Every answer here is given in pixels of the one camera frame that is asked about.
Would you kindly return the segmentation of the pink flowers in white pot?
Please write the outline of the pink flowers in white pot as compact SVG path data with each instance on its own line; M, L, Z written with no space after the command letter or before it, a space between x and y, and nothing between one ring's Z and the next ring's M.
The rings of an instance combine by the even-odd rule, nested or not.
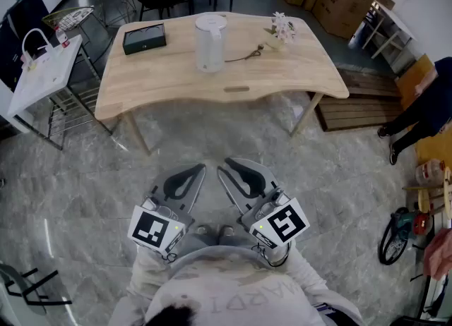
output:
M297 34L290 18L277 11L273 13L270 27L263 30L266 32L266 44L272 49L279 49L293 42Z

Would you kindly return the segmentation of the white electric kettle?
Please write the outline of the white electric kettle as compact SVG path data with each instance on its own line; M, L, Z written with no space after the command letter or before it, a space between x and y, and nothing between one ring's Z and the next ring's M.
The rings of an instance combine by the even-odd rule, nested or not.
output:
M204 14L195 21L196 65L224 64L227 19L215 14Z

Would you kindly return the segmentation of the person's grey trousers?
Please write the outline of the person's grey trousers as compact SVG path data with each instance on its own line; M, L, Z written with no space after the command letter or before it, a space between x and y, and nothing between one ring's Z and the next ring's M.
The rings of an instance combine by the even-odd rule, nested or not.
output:
M178 258L182 258L203 248L214 246L232 246L251 249L253 245L254 242L250 239L237 235L220 236L219 238L215 238L210 234L188 234L178 243L176 251Z

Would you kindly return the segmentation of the white arched faucet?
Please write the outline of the white arched faucet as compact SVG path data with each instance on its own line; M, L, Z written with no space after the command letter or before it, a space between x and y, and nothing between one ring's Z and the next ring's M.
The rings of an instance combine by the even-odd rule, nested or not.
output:
M22 54L23 54L23 58L24 58L24 64L27 65L27 66L30 65L33 62L33 60L32 60L31 55L29 55L29 53L26 51L25 44L26 44L27 39L29 38L29 36L31 34L33 34L34 32L39 33L41 38L44 40L44 42L45 42L44 49L48 53L48 55L50 55L51 57L55 56L55 48L49 42L49 40L47 39L47 37L45 36L43 31L41 29L39 29L39 28L33 28L33 29L29 30L26 33L25 37L23 38L22 45L21 45Z

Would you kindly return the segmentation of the black metal frame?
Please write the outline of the black metal frame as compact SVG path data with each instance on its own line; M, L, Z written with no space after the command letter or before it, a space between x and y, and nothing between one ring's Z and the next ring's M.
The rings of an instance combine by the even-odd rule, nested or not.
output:
M452 276L426 280L415 326L452 326Z

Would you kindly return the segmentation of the green and red power tool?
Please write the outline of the green and red power tool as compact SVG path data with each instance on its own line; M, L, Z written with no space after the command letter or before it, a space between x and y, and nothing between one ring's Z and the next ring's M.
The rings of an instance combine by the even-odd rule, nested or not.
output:
M410 212L406 207L402 207L391 215L391 231L402 240L416 239L418 236L427 235L430 219L429 213L418 210Z

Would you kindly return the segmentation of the person's white sweatshirt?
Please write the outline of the person's white sweatshirt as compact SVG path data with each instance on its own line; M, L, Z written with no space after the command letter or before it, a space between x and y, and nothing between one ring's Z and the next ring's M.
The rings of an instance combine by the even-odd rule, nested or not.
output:
M364 326L357 307L329 288L314 294L270 267L257 252L214 246L170 265L172 273L149 300L127 290L108 326Z

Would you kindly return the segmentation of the black metal stand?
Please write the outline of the black metal stand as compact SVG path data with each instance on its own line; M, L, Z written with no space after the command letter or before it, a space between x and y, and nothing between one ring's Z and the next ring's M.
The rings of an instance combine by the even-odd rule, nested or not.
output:
M37 272L39 270L33 268L28 272L20 273L10 265L0 264L0 278L3 280L6 293L9 296L21 298L30 307L31 311L37 315L46 315L47 306L69 306L72 304L71 300L66 299L51 300L47 295L40 294L38 291L39 288L59 275L57 270L39 281L30 281L29 277Z

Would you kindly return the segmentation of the person's right forearm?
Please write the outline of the person's right forearm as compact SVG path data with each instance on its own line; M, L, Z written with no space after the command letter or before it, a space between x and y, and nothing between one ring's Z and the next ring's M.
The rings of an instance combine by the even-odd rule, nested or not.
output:
M267 258L277 271L291 277L304 291L314 294L328 289L326 281L299 252L296 241L270 250Z

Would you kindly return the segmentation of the yellow floor mat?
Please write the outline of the yellow floor mat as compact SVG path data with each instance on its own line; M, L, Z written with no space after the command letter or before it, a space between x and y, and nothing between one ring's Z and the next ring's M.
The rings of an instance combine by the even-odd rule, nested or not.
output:
M396 81L401 94L401 106L406 110L415 100L415 86L433 68L433 63L424 54ZM452 126L444 133L419 140L415 145L418 164L431 159L445 162L452 170Z

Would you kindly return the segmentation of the dark green box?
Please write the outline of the dark green box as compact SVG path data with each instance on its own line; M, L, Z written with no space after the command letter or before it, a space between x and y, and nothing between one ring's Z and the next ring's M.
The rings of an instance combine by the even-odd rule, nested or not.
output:
M165 27L163 23L127 31L124 34L122 43L125 55L164 47L166 44Z

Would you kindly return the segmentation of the white desk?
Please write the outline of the white desk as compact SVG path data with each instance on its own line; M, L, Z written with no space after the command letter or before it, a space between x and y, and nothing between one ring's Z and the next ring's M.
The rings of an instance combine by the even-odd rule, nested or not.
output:
M362 49L371 42L376 46L372 59L391 47L398 50L398 55L391 64L394 64L405 53L410 43L416 40L409 27L390 9L378 1L374 1L364 18L364 24L370 29Z

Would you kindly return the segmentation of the black board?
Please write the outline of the black board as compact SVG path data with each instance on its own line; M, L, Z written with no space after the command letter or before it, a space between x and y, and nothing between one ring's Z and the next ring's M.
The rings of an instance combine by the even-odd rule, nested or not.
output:
M26 33L39 28L47 39L54 34L53 29L42 22L49 14L43 0L17 0L0 20L0 80L14 91L22 73L22 41ZM25 44L26 51L36 56L44 45L40 34L34 32Z

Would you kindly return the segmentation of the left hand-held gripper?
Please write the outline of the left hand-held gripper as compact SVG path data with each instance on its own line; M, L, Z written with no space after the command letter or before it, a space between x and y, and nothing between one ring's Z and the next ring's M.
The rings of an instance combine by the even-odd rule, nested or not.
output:
M205 164L184 164L159 174L152 192L133 209L128 238L167 256L194 223L190 215L206 176Z

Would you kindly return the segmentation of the person's left forearm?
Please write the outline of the person's left forearm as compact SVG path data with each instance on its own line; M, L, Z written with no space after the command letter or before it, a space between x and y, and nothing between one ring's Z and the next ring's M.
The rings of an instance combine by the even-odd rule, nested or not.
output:
M137 255L127 290L134 296L151 300L158 289L170 279L171 273L172 267L161 255L146 247L137 246Z

